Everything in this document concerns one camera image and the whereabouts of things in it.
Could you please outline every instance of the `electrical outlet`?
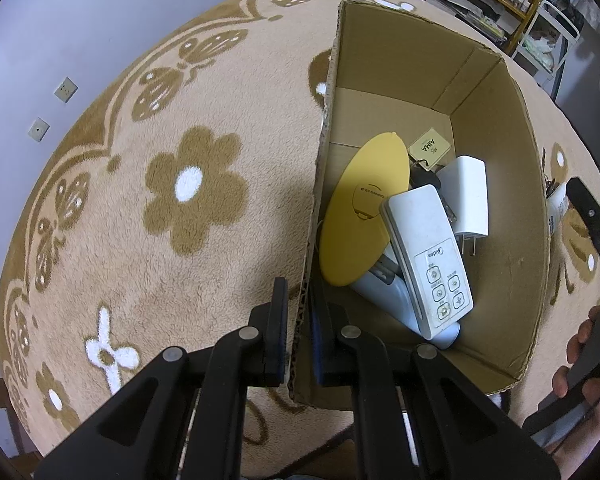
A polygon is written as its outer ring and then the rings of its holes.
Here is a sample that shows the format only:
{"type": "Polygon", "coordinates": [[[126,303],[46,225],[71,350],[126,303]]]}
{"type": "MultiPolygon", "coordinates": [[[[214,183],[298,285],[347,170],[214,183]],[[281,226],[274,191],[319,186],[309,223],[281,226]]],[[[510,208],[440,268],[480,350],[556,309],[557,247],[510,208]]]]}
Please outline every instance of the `electrical outlet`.
{"type": "Polygon", "coordinates": [[[48,129],[49,125],[46,124],[45,121],[43,121],[42,119],[37,118],[29,129],[29,137],[32,137],[33,139],[40,142],[40,140],[42,140],[42,137],[45,136],[46,131],[48,129]]]}
{"type": "Polygon", "coordinates": [[[56,96],[58,96],[59,100],[65,103],[69,99],[71,99],[71,96],[75,94],[75,91],[77,89],[78,87],[75,86],[75,83],[71,81],[68,77],[65,77],[64,81],[62,81],[58,89],[56,89],[55,94],[56,96]]]}

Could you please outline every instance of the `white device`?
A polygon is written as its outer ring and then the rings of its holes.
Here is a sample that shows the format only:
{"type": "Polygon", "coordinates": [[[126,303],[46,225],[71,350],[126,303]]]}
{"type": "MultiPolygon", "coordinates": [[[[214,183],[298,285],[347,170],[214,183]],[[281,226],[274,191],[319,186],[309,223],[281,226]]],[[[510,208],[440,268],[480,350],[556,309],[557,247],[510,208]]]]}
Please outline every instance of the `white device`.
{"type": "MultiPolygon", "coordinates": [[[[397,275],[400,267],[390,244],[386,246],[382,256],[371,270],[349,286],[365,300],[391,314],[417,335],[421,335],[409,290],[404,280],[397,275]]],[[[459,333],[460,324],[452,323],[433,337],[431,343],[440,350],[446,350],[455,342],[459,333]]]]}
{"type": "Polygon", "coordinates": [[[422,337],[431,340],[468,314],[473,298],[445,209],[430,184],[380,206],[422,337]]]}
{"type": "Polygon", "coordinates": [[[488,196],[484,161],[461,155],[435,173],[442,195],[457,216],[451,228],[456,236],[488,235],[488,196]]]}

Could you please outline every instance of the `white power adapter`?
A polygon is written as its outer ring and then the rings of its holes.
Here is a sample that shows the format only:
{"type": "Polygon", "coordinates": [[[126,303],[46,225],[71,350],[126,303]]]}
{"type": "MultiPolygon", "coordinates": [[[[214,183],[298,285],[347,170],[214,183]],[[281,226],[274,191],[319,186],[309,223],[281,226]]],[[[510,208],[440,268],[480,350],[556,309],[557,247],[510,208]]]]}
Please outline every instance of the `white power adapter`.
{"type": "Polygon", "coordinates": [[[435,187],[427,185],[388,198],[380,213],[413,300],[420,334],[431,340],[473,308],[445,209],[435,187]]]}
{"type": "Polygon", "coordinates": [[[480,238],[488,235],[486,168],[479,158],[461,155],[435,173],[457,220],[451,224],[456,236],[480,238]]]}

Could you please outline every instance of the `remote control button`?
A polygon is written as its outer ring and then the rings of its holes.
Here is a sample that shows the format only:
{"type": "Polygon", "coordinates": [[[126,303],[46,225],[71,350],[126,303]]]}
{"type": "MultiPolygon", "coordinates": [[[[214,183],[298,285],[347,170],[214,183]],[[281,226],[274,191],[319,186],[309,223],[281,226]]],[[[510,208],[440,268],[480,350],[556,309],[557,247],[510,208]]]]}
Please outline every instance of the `remote control button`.
{"type": "Polygon", "coordinates": [[[459,293],[453,297],[453,306],[459,308],[464,305],[464,294],[459,293]]]}
{"type": "Polygon", "coordinates": [[[451,292],[455,292],[460,288],[460,277],[459,276],[451,276],[449,280],[449,290],[451,292]]]}
{"type": "Polygon", "coordinates": [[[431,267],[429,270],[427,270],[427,280],[429,280],[429,283],[435,283],[439,279],[440,279],[440,267],[435,266],[435,267],[431,267]]]}
{"type": "Polygon", "coordinates": [[[440,301],[446,296],[446,289],[444,285],[438,285],[433,289],[433,301],[440,301]]]}
{"type": "Polygon", "coordinates": [[[446,316],[451,314],[451,306],[448,303],[445,303],[438,307],[437,309],[437,317],[439,319],[444,319],[446,316]]]}

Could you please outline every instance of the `chair leg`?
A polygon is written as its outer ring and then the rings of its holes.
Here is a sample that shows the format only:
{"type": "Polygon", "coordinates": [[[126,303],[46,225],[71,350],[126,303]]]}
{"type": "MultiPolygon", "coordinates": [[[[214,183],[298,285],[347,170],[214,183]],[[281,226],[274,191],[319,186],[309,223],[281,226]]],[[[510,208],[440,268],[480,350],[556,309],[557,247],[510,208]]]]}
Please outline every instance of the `chair leg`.
{"type": "Polygon", "coordinates": [[[16,445],[19,455],[24,455],[24,443],[22,441],[22,434],[20,433],[20,421],[16,415],[11,402],[7,400],[7,418],[9,419],[9,427],[11,428],[11,434],[13,435],[13,441],[16,445]]]}
{"type": "Polygon", "coordinates": [[[16,468],[21,474],[31,475],[31,473],[33,473],[38,467],[41,459],[40,453],[34,451],[31,453],[25,453],[24,455],[14,456],[10,460],[14,468],[16,468]]]}

